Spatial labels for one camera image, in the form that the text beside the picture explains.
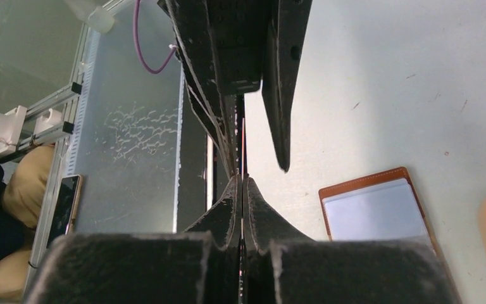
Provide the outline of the brown leather card holder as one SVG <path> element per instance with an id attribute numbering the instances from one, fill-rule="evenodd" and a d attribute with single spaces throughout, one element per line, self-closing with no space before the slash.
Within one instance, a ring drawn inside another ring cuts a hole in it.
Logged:
<path id="1" fill-rule="evenodd" d="M 318 191 L 332 241 L 412 241 L 448 265 L 406 167 L 324 187 Z"/>

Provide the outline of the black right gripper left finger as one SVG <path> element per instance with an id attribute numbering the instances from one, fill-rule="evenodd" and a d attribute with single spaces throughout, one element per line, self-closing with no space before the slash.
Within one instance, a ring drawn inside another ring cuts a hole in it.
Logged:
<path id="1" fill-rule="evenodd" d="M 68 234 L 50 246 L 25 303 L 237 303 L 240 176 L 177 234 Z"/>

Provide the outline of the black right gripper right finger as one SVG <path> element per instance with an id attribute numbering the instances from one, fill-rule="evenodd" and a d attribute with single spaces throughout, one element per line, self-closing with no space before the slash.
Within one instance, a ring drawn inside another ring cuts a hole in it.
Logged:
<path id="1" fill-rule="evenodd" d="M 422 238 L 315 241 L 242 182 L 244 303 L 460 303 L 440 257 Z"/>

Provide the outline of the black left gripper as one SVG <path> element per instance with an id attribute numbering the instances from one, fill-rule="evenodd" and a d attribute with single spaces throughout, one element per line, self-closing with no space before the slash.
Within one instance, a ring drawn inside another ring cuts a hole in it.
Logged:
<path id="1" fill-rule="evenodd" d="M 262 97 L 279 167 L 290 168 L 294 92 L 312 0 L 158 1 L 171 20 L 195 116 L 237 174 L 236 94 Z"/>

